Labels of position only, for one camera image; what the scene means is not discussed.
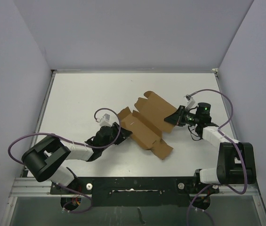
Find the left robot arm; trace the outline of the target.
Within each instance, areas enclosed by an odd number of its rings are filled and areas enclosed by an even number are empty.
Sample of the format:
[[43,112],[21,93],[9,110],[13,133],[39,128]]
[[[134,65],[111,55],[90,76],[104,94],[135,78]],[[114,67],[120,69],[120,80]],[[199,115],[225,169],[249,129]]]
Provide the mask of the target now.
[[94,161],[109,145],[119,145],[130,135],[131,131],[115,122],[112,126],[102,126],[82,147],[76,147],[74,142],[67,147],[61,138],[46,136],[23,154],[22,162],[38,182],[50,180],[61,184],[61,188],[71,194],[77,190],[77,177],[62,163],[65,160]]

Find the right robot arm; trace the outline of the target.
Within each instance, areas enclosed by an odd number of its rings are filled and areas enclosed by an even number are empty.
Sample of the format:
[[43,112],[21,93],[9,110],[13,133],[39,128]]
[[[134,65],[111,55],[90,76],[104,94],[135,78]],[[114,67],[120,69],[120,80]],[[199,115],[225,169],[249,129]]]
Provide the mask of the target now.
[[210,104],[201,102],[196,112],[192,113],[181,105],[173,114],[164,118],[165,122],[175,126],[194,126],[197,136],[217,149],[216,167],[199,169],[197,177],[191,181],[192,189],[200,193],[209,184],[254,184],[257,178],[252,144],[229,138],[224,132],[218,131],[218,125],[212,122],[210,109]]

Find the brown cardboard box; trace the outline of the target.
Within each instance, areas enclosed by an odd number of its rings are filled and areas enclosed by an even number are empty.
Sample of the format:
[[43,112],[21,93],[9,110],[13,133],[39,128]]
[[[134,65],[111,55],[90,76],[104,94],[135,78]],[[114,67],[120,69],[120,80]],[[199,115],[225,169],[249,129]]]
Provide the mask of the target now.
[[164,132],[171,133],[175,127],[164,119],[177,109],[153,91],[145,92],[134,107],[136,110],[126,107],[118,113],[121,127],[132,132],[130,137],[141,148],[164,160],[173,148],[162,139],[162,135]]

